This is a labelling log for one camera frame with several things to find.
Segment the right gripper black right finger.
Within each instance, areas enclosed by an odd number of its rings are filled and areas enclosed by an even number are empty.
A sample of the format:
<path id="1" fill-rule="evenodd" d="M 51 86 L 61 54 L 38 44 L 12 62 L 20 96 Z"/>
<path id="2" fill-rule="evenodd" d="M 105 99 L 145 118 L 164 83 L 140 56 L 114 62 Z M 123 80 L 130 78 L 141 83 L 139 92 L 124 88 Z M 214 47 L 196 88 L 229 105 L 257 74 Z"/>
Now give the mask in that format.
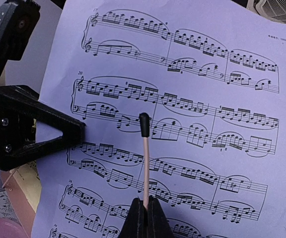
<path id="1" fill-rule="evenodd" d="M 173 238 L 174 234 L 159 200 L 149 196 L 147 207 L 147 235 L 149 238 Z"/>

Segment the purple sheet music page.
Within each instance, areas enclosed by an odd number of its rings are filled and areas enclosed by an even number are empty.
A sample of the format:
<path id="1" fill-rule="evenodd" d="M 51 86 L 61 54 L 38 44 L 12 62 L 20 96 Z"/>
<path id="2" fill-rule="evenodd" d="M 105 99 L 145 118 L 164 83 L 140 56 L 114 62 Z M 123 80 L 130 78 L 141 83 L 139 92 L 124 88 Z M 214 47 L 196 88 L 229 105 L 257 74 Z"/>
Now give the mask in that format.
<path id="1" fill-rule="evenodd" d="M 229 0 L 69 0 L 41 102 L 86 124 L 37 162 L 34 238 L 116 238 L 149 192 L 177 238 L 286 237 L 286 24 Z"/>

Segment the pink music stand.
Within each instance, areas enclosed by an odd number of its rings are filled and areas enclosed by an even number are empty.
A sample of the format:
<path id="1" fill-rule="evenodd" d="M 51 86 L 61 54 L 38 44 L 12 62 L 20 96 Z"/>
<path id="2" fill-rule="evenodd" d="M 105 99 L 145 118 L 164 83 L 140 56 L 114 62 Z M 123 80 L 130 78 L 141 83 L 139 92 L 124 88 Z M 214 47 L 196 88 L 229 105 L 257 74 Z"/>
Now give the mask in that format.
<path id="1" fill-rule="evenodd" d="M 84 142 L 69 148 L 67 165 L 59 161 L 56 167 L 69 183 L 47 185 L 51 197 L 39 204 L 34 237 L 41 237 L 42 224 L 56 221 L 63 227 L 51 229 L 52 238 L 118 238 L 133 199 L 139 198 L 147 238 L 148 123 L 147 114 L 141 114 L 143 155 L 110 144 Z"/>

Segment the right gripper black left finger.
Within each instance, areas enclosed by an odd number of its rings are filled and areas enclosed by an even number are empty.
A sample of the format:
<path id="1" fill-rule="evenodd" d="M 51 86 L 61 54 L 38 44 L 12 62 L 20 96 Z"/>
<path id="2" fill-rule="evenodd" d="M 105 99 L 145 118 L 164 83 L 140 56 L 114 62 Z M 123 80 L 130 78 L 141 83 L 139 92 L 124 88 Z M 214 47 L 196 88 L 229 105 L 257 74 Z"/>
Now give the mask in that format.
<path id="1" fill-rule="evenodd" d="M 118 238 L 144 237 L 144 206 L 139 198 L 134 198 Z"/>

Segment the yellow sheet music page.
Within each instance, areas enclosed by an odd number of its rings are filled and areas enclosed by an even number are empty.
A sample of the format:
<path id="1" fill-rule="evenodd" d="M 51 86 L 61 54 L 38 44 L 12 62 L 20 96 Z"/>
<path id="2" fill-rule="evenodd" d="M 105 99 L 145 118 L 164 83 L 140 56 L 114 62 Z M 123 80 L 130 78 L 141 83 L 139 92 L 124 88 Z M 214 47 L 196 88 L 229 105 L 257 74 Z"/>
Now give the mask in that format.
<path id="1" fill-rule="evenodd" d="M 36 213 L 42 190 L 36 160 L 19 167 L 14 174 L 14 178 L 25 195 L 29 205 Z"/>

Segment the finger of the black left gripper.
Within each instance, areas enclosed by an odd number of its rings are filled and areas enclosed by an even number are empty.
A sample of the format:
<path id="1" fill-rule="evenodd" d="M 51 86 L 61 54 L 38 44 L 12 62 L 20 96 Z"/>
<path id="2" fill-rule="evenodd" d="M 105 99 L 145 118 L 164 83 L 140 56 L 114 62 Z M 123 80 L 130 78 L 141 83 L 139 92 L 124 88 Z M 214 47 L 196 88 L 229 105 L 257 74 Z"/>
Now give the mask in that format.
<path id="1" fill-rule="evenodd" d="M 0 86 L 0 170 L 9 171 L 52 153 L 80 144 L 85 123 L 38 101 L 26 85 Z M 63 134 L 36 142 L 35 122 Z"/>

